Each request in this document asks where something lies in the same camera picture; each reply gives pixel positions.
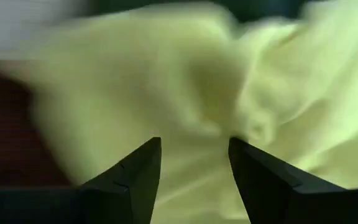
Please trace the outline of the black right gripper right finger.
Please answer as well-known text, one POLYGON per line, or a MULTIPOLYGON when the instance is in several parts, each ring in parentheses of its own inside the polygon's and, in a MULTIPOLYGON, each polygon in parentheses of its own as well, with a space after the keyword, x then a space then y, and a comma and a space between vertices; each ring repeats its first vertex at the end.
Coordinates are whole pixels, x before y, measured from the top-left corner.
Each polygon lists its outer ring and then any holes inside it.
POLYGON ((230 138, 228 155, 251 224, 291 224, 287 218, 297 193, 345 190, 238 138, 230 138))

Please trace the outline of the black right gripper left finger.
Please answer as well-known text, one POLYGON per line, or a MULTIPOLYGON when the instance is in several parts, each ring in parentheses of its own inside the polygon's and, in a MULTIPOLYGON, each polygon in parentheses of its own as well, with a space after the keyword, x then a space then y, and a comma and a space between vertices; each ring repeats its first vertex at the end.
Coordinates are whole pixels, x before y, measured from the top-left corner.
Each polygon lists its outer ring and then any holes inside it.
POLYGON ((153 137, 81 186, 82 224, 150 224, 160 180, 161 139, 153 137))

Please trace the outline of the yellow-green garment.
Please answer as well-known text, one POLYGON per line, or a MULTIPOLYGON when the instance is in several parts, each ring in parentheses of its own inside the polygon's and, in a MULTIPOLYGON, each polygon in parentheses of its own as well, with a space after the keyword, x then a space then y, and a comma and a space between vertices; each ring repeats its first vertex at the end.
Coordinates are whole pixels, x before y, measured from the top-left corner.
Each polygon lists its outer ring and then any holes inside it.
POLYGON ((249 224, 231 136, 358 187, 358 0, 248 24, 215 4, 154 5, 72 21, 32 57, 21 79, 72 181, 161 137, 152 224, 249 224))

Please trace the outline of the maroon garment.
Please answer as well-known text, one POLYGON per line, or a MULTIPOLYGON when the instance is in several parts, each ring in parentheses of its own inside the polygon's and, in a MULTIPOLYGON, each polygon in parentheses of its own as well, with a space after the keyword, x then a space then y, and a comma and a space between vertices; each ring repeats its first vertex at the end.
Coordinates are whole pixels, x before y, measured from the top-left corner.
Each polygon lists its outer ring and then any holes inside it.
POLYGON ((0 187, 67 186, 29 114, 31 93, 0 73, 0 187))

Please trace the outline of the dark green garment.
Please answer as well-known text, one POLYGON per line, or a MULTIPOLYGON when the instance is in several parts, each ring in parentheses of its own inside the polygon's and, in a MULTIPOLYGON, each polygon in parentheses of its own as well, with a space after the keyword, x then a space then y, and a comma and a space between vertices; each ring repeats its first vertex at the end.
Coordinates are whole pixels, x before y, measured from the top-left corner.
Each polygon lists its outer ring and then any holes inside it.
POLYGON ((207 2, 225 7, 241 22, 250 22, 272 16, 294 19, 303 5, 316 1, 322 0, 86 0, 85 9, 88 15, 95 16, 153 4, 207 2))

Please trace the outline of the white plastic bin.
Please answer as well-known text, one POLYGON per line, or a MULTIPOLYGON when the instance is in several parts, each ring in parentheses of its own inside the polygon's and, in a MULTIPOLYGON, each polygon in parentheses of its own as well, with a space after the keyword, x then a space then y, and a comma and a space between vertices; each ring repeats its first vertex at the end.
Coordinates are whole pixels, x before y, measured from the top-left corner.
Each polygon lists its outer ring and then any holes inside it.
POLYGON ((81 12, 86 0, 0 0, 0 59, 45 28, 81 12))

